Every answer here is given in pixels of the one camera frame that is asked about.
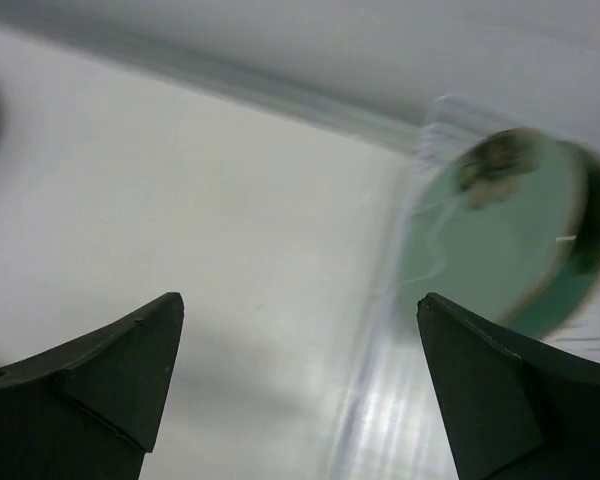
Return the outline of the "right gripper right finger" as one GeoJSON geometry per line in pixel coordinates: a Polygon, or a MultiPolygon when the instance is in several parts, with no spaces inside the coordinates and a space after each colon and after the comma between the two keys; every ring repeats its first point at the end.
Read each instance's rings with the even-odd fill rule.
{"type": "Polygon", "coordinates": [[[417,323],[461,479],[600,479],[600,363],[429,293],[417,323]]]}

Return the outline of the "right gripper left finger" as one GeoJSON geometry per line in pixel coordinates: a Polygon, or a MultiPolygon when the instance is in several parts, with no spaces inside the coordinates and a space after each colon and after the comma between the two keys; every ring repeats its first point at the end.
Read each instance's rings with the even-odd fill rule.
{"type": "Polygon", "coordinates": [[[184,322],[166,293],[0,367],[0,479],[136,479],[153,451],[184,322]]]}

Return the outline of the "teal flower plate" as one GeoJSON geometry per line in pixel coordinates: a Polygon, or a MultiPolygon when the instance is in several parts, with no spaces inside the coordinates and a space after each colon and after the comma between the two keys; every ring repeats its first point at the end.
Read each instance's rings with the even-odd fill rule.
{"type": "Polygon", "coordinates": [[[555,278],[505,323],[535,339],[547,337],[574,319],[600,282],[600,155],[577,143],[566,146],[583,163],[587,175],[583,220],[555,278]]]}
{"type": "Polygon", "coordinates": [[[429,293],[495,323],[528,306],[565,265],[587,196],[584,163],[536,129],[496,132],[453,159],[419,195],[396,300],[416,320],[429,293]]]}

